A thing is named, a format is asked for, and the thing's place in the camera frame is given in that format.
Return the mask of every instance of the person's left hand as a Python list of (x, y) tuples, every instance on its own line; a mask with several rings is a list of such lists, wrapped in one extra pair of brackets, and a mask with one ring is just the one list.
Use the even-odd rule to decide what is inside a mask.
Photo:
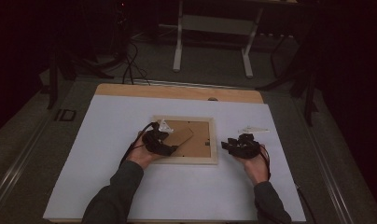
[(127, 157), (127, 160), (138, 163), (145, 170), (150, 163), (152, 163), (156, 159), (162, 158), (163, 156), (147, 150), (145, 144), (142, 141), (143, 134), (136, 141), (135, 145), (133, 146), (133, 150)]

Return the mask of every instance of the hand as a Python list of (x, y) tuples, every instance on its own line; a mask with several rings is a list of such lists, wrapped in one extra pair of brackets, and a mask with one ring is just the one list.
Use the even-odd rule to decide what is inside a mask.
[[(261, 153), (265, 156), (265, 158), (270, 161), (268, 154), (265, 150), (264, 145), (260, 145)], [(238, 157), (234, 157), (237, 161), (244, 165), (244, 171), (249, 176), (250, 180), (252, 181), (253, 185), (259, 184), (264, 181), (268, 181), (268, 167), (266, 161), (262, 158), (261, 155), (257, 155), (255, 158), (252, 159), (242, 159)]]
[(136, 141), (135, 145), (133, 146), (133, 150), (127, 157), (127, 161), (134, 161), (145, 170), (150, 163), (161, 158), (162, 156), (148, 151), (142, 141), (142, 136), (143, 135), (141, 135)]

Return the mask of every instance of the forearm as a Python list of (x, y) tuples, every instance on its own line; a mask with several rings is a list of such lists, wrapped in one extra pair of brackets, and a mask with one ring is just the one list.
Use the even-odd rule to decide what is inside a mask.
[(87, 206), (82, 223), (125, 223), (144, 171), (133, 161), (125, 161)]
[[(282, 223), (291, 223), (291, 217), (287, 211), (285, 211), (284, 205), (279, 198), (278, 193), (273, 188), (272, 184), (268, 181), (257, 184), (254, 188), (255, 201), (258, 206), (258, 210), (262, 210), (270, 217), (280, 220)], [(258, 221), (261, 224), (274, 223), (266, 218), (264, 214), (258, 211)]]

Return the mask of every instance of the white plastic piece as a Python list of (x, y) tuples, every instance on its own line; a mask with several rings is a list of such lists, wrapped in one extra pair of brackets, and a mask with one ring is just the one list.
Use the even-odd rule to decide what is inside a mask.
[(162, 119), (161, 122), (160, 122), (159, 131), (163, 132), (163, 133), (173, 133), (174, 129), (172, 129), (171, 127), (168, 126), (165, 119)]
[(264, 128), (256, 128), (256, 127), (251, 127), (247, 126), (246, 128), (238, 131), (238, 133), (269, 133), (270, 130), (264, 129)]

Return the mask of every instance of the table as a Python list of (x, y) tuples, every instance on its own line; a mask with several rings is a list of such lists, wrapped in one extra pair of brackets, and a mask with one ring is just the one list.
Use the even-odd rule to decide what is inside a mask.
[(253, 77), (252, 66), (249, 59), (249, 51), (252, 48), (253, 41), (256, 36), (258, 29), (258, 24), (261, 19), (261, 15), (266, 5), (299, 5), (296, 0), (249, 0), (246, 2), (254, 3), (258, 5), (257, 16), (253, 21), (246, 20), (234, 20), (234, 19), (223, 19), (215, 17), (206, 17), (198, 15), (188, 15), (183, 12), (183, 0), (179, 0), (178, 9), (178, 22), (177, 22), (177, 43), (175, 50), (174, 59), (174, 71), (180, 71), (181, 57), (182, 57), (182, 32), (183, 30), (195, 30), (195, 31), (205, 31), (205, 32), (215, 32), (223, 34), (234, 34), (234, 35), (247, 35), (248, 40), (244, 48), (242, 48), (242, 57), (244, 62), (245, 75), (248, 78)]
[(247, 197), (253, 194), (252, 184), (242, 165), (220, 146), (221, 140), (238, 137), (237, 127), (246, 124), (270, 130), (256, 138), (269, 150), (271, 182), (293, 220), (305, 221), (271, 112), (259, 92), (117, 84), (100, 85), (92, 98), (44, 218), (79, 222), (90, 199), (116, 172), (125, 153), (121, 146), (128, 147), (137, 134), (130, 127), (142, 129), (153, 113), (169, 112), (215, 118), (218, 164), (150, 164), (134, 196), (130, 221), (255, 220), (253, 197)]

